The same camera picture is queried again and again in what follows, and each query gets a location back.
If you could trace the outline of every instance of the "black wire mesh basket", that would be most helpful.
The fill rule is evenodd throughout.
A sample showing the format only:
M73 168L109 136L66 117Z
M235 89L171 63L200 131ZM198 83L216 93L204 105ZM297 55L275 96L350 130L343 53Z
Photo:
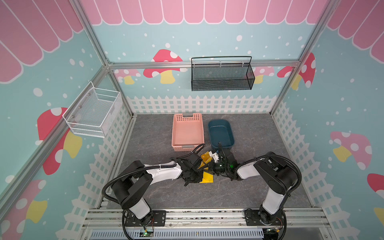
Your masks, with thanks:
M251 90L255 75L250 56L191 58L192 91Z

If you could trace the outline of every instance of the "white metal basket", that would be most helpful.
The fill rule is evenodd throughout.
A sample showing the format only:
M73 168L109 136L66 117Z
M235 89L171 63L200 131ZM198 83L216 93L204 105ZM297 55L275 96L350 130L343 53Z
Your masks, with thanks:
M65 111L63 118L74 134L105 137L121 109L121 93L95 88L92 82L86 90L81 99Z

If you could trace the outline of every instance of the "blue plastic bin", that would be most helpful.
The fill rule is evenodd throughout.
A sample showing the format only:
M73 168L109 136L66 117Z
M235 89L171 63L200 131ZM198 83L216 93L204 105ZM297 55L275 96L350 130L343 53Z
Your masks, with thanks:
M231 124L224 119L215 119L208 123L209 139L212 149L218 150L218 143L230 149L235 144Z

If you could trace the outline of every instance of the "robotic arm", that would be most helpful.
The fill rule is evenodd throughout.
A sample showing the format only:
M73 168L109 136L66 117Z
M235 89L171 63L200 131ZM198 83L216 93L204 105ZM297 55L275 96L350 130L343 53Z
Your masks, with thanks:
M134 161L117 178L104 186L103 196L120 204L123 209L123 221L125 212L129 210L138 224L145 229L146 225L154 221L154 213L143 199L145 191L151 184L182 178L186 186L189 183L201 182L204 172L229 177L231 180L243 180L260 175L267 182L269 190L256 213L251 209L245 211L247 224L271 225L276 218L284 215L284 203L301 182L300 170L291 160L268 152L266 155L239 164L232 152L223 149L219 144L217 153L211 154L212 161L205 164L198 155L203 147L204 144L201 144L190 154L171 158L166 164L145 165L140 161ZM105 191L109 186L116 199L106 194Z

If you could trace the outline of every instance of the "black mounting plate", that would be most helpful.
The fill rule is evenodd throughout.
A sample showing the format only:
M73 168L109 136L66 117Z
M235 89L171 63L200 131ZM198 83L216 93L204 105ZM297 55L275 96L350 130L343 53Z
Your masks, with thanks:
M167 211L153 211L153 226L164 227L166 222ZM128 214L125 220L126 227L141 227L140 220L133 214Z
M244 210L245 215L245 222L247 223L247 226L280 226L281 223L278 219L276 219L276 224L271 225L265 225L260 221L260 216L258 214L258 209L246 209ZM278 211L276 217L283 219L281 211Z

